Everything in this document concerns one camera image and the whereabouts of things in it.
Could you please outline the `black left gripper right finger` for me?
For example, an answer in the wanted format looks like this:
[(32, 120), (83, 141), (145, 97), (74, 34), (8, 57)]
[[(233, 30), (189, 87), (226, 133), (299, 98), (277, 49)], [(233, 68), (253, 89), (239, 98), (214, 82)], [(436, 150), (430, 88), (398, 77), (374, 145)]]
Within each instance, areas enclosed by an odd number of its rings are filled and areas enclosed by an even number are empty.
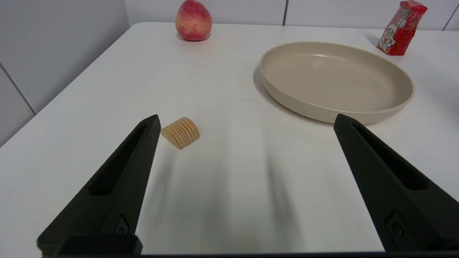
[(388, 253), (458, 252), (459, 204), (357, 120), (334, 131)]

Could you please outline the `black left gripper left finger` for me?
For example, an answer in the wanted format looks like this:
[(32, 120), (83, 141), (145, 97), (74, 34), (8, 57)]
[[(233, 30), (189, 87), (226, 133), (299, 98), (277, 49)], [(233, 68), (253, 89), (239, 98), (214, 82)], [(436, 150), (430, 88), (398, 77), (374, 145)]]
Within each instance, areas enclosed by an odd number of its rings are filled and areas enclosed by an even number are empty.
[(44, 256), (134, 256), (136, 227), (160, 136), (142, 120), (37, 239)]

